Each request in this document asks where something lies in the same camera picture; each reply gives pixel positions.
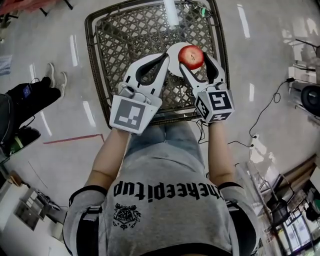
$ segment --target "apple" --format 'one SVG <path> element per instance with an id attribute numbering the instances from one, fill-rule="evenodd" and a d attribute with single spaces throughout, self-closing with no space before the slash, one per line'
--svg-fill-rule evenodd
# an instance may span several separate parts
<path id="1" fill-rule="evenodd" d="M 204 52 L 195 45 L 187 45 L 179 51 L 178 60 L 190 70 L 195 70 L 200 68 L 204 63 Z"/>

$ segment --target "sneaker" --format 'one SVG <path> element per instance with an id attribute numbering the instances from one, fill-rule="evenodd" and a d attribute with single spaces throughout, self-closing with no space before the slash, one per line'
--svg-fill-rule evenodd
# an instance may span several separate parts
<path id="1" fill-rule="evenodd" d="M 51 63 L 46 65 L 45 77 L 49 77 L 51 79 L 50 87 L 56 87 L 56 79 L 55 79 L 55 67 Z"/>
<path id="2" fill-rule="evenodd" d="M 63 83 L 61 84 L 61 89 L 60 89 L 60 92 L 61 92 L 61 96 L 59 99 L 63 99 L 63 97 L 65 96 L 65 89 L 66 89 L 66 85 L 68 83 L 68 78 L 67 78 L 67 74 L 65 72 L 61 72 L 61 74 L 63 75 Z"/>

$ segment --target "person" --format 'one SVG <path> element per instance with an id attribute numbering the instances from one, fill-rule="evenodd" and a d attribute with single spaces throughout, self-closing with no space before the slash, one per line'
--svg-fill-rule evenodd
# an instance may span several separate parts
<path id="1" fill-rule="evenodd" d="M 48 63 L 41 81 L 38 79 L 35 83 L 21 83 L 5 94 L 0 94 L 0 114 L 3 117 L 0 144 L 12 139 L 12 135 L 18 132 L 22 123 L 65 96 L 68 79 L 65 72 L 61 74 L 63 81 L 57 85 L 55 67 Z"/>
<path id="2" fill-rule="evenodd" d="M 208 170 L 187 122 L 113 128 L 83 188 L 69 199 L 64 243 L 100 256 L 250 255 L 258 219 L 235 183 L 222 122 L 208 127 Z"/>

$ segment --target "black pants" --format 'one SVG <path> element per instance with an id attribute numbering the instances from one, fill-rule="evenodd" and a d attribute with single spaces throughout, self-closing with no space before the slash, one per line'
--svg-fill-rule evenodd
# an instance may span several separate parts
<path id="1" fill-rule="evenodd" d="M 60 90 L 50 88 L 50 83 L 51 79 L 45 76 L 42 81 L 21 83 L 7 92 L 13 101 L 15 130 L 19 129 L 23 122 L 60 98 Z"/>

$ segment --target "white tile floor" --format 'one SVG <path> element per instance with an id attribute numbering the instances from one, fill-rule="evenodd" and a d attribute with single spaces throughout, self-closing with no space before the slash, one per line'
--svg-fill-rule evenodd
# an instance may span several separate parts
<path id="1" fill-rule="evenodd" d="M 48 62 L 55 64 L 57 74 L 67 72 L 64 99 L 45 108 L 43 114 L 38 113 L 32 124 L 41 132 L 40 139 L 6 164 L 9 170 L 16 170 L 26 182 L 39 187 L 59 205 L 67 205 L 71 193 L 83 186 L 102 140 L 94 137 L 43 143 L 108 135 L 90 68 L 84 22 L 90 13 L 120 0 L 70 2 L 73 10 L 61 1 L 47 17 L 40 11 L 22 13 L 10 25 L 5 43 L 0 44 L 0 55 L 13 55 L 11 74 L 0 77 L 0 93 L 30 82 L 31 71 L 42 78 Z M 250 144 L 249 128 L 278 85 L 288 77 L 288 67 L 295 59 L 305 61 L 314 54 L 312 48 L 296 45 L 294 38 L 320 44 L 320 11 L 314 0 L 217 0 L 217 4 L 236 107 L 236 112 L 225 122 L 228 139 Z M 76 45 L 73 58 L 71 45 Z M 288 104 L 285 86 L 280 93 L 281 102 L 272 104 L 252 131 L 260 135 L 266 147 L 256 163 L 261 171 L 271 166 L 286 172 L 319 146 L 318 128 L 307 121 L 301 110 Z M 193 126 L 193 129 L 198 137 L 197 128 Z M 247 148 L 236 143 L 230 148 L 236 163 L 249 160 Z M 201 149 L 206 159 L 207 145 L 202 144 Z"/>

